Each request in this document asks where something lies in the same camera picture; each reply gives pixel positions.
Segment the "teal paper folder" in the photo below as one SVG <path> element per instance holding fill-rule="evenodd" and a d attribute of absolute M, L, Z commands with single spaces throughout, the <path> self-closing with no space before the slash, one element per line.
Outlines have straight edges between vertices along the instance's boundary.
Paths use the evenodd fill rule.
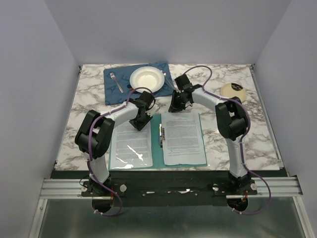
<path fill-rule="evenodd" d="M 143 169 L 191 168 L 190 166 L 166 166 L 164 164 L 163 149 L 160 147 L 160 144 L 159 144 L 159 124 L 160 123 L 161 123 L 161 114 L 154 115 L 153 118 L 149 122 L 151 126 L 153 166 L 149 168 L 143 168 Z"/>

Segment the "single printed paper sheet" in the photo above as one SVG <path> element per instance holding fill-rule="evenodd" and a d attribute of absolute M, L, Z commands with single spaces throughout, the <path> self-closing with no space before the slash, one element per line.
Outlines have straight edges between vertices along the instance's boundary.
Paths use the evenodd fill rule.
<path fill-rule="evenodd" d="M 111 170 L 143 169 L 153 166 L 151 126 L 141 131 L 128 121 L 117 126 L 112 135 L 109 153 Z"/>

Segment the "printed paper sheets stack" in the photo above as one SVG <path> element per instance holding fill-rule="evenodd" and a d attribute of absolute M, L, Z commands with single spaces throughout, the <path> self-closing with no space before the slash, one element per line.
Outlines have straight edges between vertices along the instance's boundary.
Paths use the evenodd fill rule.
<path fill-rule="evenodd" d="M 164 113 L 161 114 L 161 125 L 166 166 L 199 167 L 207 164 L 198 113 Z"/>

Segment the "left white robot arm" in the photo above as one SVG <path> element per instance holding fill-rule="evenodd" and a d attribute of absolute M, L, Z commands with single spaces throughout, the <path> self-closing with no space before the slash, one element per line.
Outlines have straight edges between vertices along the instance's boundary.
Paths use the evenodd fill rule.
<path fill-rule="evenodd" d="M 124 192 L 116 193 L 110 188 L 107 181 L 109 171 L 106 165 L 101 166 L 101 157 L 108 150 L 113 130 L 119 125 L 129 122 L 138 132 L 153 118 L 148 114 L 156 100 L 150 89 L 143 87 L 144 91 L 139 98 L 131 99 L 131 94 L 127 100 L 110 111 L 100 114 L 94 110 L 87 112 L 76 136 L 75 144 L 79 150 L 88 155 L 87 167 L 89 170 L 90 184 L 93 191 L 99 196 L 104 196 L 108 192 L 115 196 L 123 195 Z"/>

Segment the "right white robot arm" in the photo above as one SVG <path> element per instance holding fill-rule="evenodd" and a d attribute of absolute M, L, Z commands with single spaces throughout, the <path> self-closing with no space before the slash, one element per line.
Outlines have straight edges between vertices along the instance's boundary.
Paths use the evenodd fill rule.
<path fill-rule="evenodd" d="M 244 158 L 244 136 L 251 122 L 240 99 L 223 98 L 208 92 L 200 84 L 193 85 L 185 74 L 174 81 L 177 89 L 172 93 L 168 111 L 178 113 L 196 103 L 215 112 L 218 131 L 225 138 L 228 147 L 230 163 L 228 189 L 233 194 L 241 193 L 251 182 L 251 175 L 245 168 Z"/>

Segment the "metal folder clip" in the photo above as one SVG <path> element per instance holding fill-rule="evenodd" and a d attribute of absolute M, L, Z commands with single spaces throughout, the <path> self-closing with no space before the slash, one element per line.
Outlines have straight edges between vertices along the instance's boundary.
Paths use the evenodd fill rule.
<path fill-rule="evenodd" d="M 164 132 L 164 128 L 162 126 L 162 124 L 159 124 L 159 144 L 160 147 L 163 147 L 163 142 L 165 141 L 165 132 Z"/>

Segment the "white round bowl plate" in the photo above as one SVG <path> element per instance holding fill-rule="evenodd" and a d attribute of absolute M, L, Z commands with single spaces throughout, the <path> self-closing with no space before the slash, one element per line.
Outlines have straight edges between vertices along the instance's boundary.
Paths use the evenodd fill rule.
<path fill-rule="evenodd" d="M 164 74 L 152 66 L 138 68 L 130 76 L 130 85 L 133 89 L 145 87 L 153 93 L 163 87 L 164 81 Z"/>

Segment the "blue cloth placemat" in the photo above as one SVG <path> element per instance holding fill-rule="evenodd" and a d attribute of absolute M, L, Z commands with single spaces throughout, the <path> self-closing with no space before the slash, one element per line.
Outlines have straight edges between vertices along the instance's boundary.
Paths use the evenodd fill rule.
<path fill-rule="evenodd" d="M 143 87 L 141 89 L 136 88 L 129 90 L 127 88 L 130 85 L 130 76 L 133 71 L 144 66 L 152 66 L 158 68 L 160 71 L 169 71 L 169 64 L 166 61 L 149 63 L 149 64 L 138 64 L 130 66 L 115 67 L 104 70 L 104 86 L 105 86 L 105 104 L 115 105 L 121 104 L 126 101 L 127 98 L 136 99 L 144 91 Z M 111 79 L 110 73 L 113 72 L 118 83 L 123 89 L 123 93 L 120 92 L 117 84 Z M 161 89 L 153 93 L 156 97 L 170 96 L 173 93 L 173 89 L 164 81 L 164 85 Z"/>

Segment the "silver fork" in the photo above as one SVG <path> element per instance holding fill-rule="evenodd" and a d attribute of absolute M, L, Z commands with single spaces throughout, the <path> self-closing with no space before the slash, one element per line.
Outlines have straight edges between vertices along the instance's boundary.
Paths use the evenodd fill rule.
<path fill-rule="evenodd" d="M 118 83 L 118 81 L 117 81 L 117 79 L 116 79 L 116 77 L 115 77 L 113 72 L 110 73 L 110 77 L 117 84 L 120 92 L 123 93 L 124 91 L 123 91 L 122 87 L 120 86 L 120 84 Z"/>

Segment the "beige small dish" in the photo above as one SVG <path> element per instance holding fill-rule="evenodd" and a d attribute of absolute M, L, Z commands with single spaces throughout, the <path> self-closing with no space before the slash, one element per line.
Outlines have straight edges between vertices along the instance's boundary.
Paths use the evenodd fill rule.
<path fill-rule="evenodd" d="M 247 99 L 247 92 L 244 87 L 236 83 L 227 83 L 222 86 L 220 95 L 226 98 L 238 97 L 241 102 Z"/>

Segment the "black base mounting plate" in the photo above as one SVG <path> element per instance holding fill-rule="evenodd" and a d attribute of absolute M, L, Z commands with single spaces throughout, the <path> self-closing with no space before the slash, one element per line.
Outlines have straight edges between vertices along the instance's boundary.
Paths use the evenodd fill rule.
<path fill-rule="evenodd" d="M 42 195 L 52 199 L 87 199 L 100 211 L 127 207 L 172 207 L 172 206 L 226 206 L 241 207 L 247 204 L 248 196 L 257 194 L 257 186 L 250 184 L 241 192 L 230 189 L 228 172 L 212 171 L 114 171 L 104 183 L 116 193 L 115 196 L 90 184 L 87 176 L 69 172 L 62 177 L 57 172 L 54 178 L 44 182 Z"/>

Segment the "aluminium rail frame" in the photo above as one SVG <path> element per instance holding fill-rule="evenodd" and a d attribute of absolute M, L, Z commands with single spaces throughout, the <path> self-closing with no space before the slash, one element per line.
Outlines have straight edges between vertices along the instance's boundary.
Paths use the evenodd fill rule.
<path fill-rule="evenodd" d="M 42 183 L 32 238 L 312 238 L 296 176 L 257 171 L 252 189 L 227 191 L 226 171 L 53 171 Z"/>

